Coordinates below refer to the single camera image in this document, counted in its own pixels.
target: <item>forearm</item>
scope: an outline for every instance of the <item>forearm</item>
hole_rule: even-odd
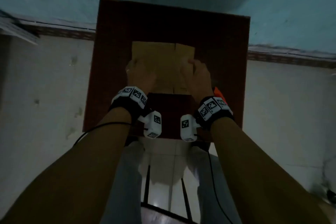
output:
[[[131,123],[124,108],[99,124]],[[3,222],[98,223],[103,214],[129,125],[113,124],[86,135],[20,195]]]
[[[329,223],[311,196],[229,118],[211,127],[243,223]]]

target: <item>tiled floor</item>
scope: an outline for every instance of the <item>tiled floor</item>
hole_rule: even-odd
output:
[[[39,45],[0,37],[0,218],[23,189],[81,134],[93,42],[42,36]],[[330,71],[248,61],[244,131],[304,188],[321,181],[327,135],[335,124]],[[200,221],[198,182],[186,166],[189,144],[142,139],[139,167],[149,203]],[[212,144],[210,153],[216,155]]]

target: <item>gray pants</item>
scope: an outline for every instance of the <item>gray pants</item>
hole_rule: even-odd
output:
[[[101,224],[141,223],[141,181],[138,166],[144,154],[143,145],[133,142],[124,148],[115,173]],[[226,215],[234,224],[241,224],[237,209],[226,183],[218,157],[211,155],[218,199]],[[199,181],[197,189],[202,224],[229,223],[216,201],[212,185],[208,153],[192,147],[187,156],[190,171]]]

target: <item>human hand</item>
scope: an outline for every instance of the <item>human hand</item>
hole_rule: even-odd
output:
[[[195,66],[193,74],[188,73],[188,63]],[[199,104],[203,98],[214,95],[211,88],[210,72],[207,66],[199,60],[189,59],[188,63],[182,65],[181,74],[187,90],[193,96],[196,103]]]
[[[127,86],[136,86],[146,95],[153,89],[156,74],[148,72],[143,60],[131,60],[126,66]]]

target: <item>black wrist strap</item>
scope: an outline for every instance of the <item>black wrist strap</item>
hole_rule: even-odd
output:
[[[210,130],[212,123],[222,117],[235,120],[231,109],[220,97],[205,97],[202,99],[194,117],[204,130]]]
[[[118,94],[112,99],[112,103],[108,111],[116,107],[125,108],[132,117],[132,124],[144,112],[147,103],[147,96],[138,87],[127,86],[120,90]]]

